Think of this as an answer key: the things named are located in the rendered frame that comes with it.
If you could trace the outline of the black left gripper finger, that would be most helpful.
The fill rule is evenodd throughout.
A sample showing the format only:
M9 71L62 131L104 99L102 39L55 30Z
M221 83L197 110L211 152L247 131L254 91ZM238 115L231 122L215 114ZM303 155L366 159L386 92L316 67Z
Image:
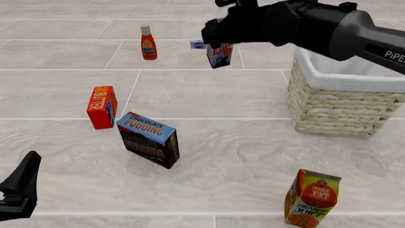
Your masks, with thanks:
M4 198L37 199L37 175L42 157L29 151L17 168L0 183Z

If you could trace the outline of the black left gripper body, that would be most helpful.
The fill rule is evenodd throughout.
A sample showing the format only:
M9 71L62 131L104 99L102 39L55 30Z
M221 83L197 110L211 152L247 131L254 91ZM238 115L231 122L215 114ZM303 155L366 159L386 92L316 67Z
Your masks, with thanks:
M36 205L37 193L4 192L0 199L0 222L30 218Z

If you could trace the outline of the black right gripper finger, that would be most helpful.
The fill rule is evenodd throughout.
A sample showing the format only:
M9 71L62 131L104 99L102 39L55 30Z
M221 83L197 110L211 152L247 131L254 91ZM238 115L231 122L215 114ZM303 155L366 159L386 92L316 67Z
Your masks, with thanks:
M202 40L205 45L209 45L211 49L218 49L221 42L218 40L218 26L221 20L209 20L205 23L201 30Z

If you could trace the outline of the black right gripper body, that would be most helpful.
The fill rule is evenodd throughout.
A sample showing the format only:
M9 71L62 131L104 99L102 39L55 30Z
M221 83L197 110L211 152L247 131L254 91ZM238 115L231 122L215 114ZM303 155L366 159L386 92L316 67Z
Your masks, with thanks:
M221 21L222 43L271 42L268 20L272 5L257 8L233 6Z

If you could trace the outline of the blue and white milk carton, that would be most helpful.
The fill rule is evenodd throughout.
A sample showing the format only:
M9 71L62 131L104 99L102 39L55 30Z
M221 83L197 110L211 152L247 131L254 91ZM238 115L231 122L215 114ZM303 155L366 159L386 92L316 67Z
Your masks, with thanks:
M212 69L230 65L233 46L233 44L222 43L218 49L211 49L209 45L206 45L207 57Z

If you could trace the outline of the wicker basket with white liner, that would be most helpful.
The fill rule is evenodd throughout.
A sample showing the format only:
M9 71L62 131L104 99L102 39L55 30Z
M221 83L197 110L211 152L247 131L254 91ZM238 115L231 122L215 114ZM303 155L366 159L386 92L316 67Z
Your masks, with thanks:
M337 61L299 47L287 102L298 132L372 136L405 104L405 75L357 56Z

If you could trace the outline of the red ketchup bottle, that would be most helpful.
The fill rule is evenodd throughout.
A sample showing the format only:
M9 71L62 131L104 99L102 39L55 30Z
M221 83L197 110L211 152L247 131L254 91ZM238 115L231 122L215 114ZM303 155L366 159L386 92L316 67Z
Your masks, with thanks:
M141 25L141 50L142 50L142 56L145 60L156 60L158 55L157 55L157 49L156 49L156 44L154 41L154 38L151 34L151 29L149 25Z

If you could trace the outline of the red butter box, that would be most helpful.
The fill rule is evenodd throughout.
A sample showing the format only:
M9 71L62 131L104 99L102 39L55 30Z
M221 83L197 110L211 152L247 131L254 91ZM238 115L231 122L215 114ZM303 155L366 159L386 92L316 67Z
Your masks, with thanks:
M114 127L118 102L112 86L95 87L87 114L96 130Z

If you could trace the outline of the chocolate pudding box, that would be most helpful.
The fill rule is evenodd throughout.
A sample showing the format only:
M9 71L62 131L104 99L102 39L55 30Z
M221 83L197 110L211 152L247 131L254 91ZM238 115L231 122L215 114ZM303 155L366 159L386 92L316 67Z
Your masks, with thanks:
M127 150L167 169L180 158L177 130L133 112L117 121Z

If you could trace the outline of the orange juice carton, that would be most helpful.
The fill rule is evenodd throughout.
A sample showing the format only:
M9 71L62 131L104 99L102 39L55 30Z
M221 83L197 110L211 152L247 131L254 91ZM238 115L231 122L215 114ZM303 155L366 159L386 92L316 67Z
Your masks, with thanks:
M342 178L300 169L284 201L284 222L316 228L337 204Z

